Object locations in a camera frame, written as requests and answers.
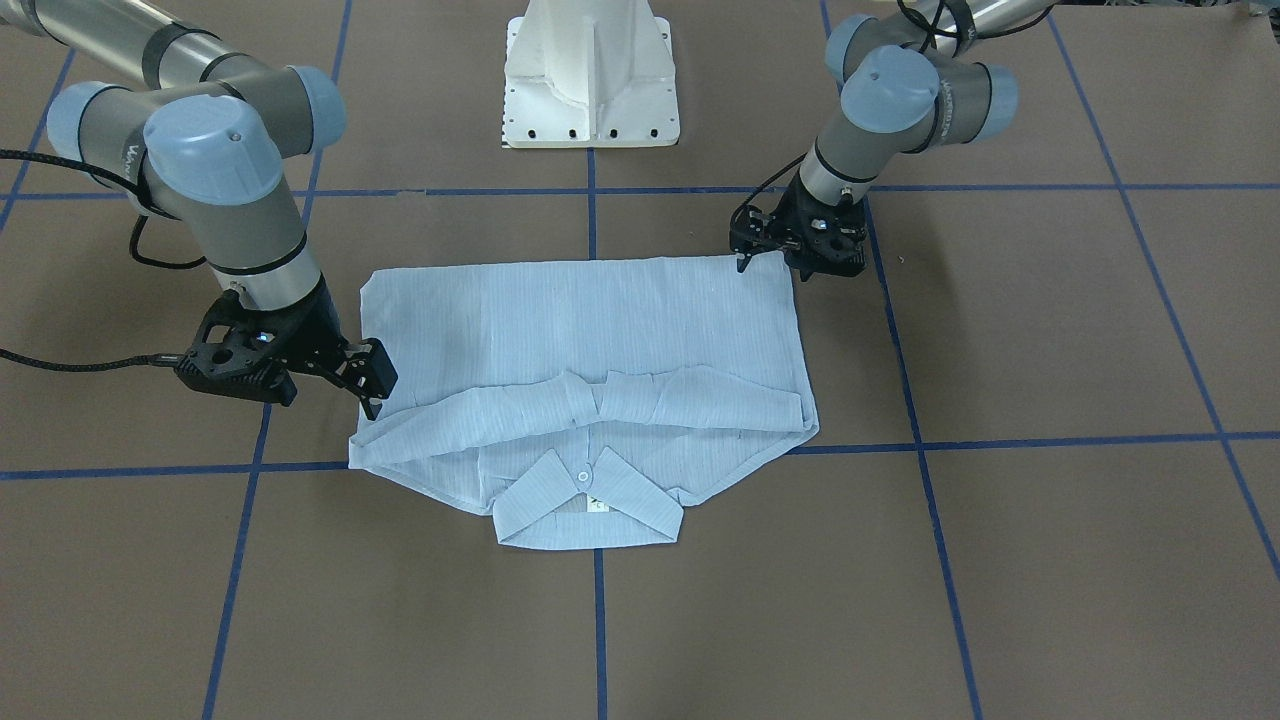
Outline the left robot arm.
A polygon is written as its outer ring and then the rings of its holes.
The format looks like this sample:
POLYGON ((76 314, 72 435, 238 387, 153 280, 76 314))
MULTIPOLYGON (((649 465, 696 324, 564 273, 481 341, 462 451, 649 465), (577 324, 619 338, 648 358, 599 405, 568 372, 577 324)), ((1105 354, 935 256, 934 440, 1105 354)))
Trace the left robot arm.
POLYGON ((803 279, 855 277, 868 264, 868 195, 897 155, 973 143, 1004 132, 1019 86, 1002 67, 963 56, 1029 29, 1050 1, 901 1, 891 17, 856 14, 835 26, 824 60, 838 109, 806 154, 790 163, 777 206, 744 201, 730 220, 739 272, 781 252, 803 279))

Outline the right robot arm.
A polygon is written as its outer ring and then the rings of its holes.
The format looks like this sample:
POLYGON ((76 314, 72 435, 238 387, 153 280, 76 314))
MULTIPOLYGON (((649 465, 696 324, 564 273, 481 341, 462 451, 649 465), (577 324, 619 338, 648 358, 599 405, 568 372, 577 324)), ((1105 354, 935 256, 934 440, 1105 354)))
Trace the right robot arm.
POLYGON ((325 379, 375 419, 397 382, 379 340, 349 342, 284 176, 346 131, 346 105, 314 67, 273 68, 143 1, 5 1, 3 23, 79 50, 141 83, 83 82, 51 102, 54 155, 129 193, 138 228, 183 222, 221 295, 183 354, 129 357, 191 389, 293 402, 294 373, 325 379))

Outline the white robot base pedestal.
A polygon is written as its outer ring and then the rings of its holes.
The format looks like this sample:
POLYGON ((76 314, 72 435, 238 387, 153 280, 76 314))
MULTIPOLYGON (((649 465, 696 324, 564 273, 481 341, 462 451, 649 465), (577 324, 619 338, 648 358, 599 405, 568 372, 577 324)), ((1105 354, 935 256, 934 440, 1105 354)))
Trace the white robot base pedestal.
POLYGON ((672 28, 648 1, 531 1, 507 23, 504 78, 508 149, 680 141, 672 28))

